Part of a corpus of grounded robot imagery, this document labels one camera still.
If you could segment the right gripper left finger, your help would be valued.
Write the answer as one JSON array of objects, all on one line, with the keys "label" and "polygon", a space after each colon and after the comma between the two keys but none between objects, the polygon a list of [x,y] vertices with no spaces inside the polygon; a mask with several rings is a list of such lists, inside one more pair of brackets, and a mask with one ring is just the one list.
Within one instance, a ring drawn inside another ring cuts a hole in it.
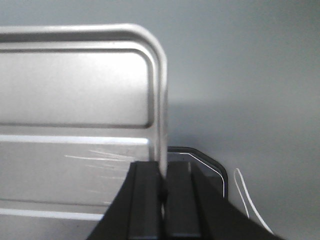
[{"label": "right gripper left finger", "polygon": [[159,240],[162,236],[158,163],[136,161],[88,240]]}]

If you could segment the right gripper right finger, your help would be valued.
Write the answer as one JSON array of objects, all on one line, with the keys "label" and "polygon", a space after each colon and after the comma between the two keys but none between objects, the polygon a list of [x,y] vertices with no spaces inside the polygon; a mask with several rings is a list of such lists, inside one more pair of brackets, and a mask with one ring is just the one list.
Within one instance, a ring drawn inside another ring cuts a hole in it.
[{"label": "right gripper right finger", "polygon": [[166,173],[165,234],[169,240],[278,240],[248,219],[199,167],[172,161]]}]

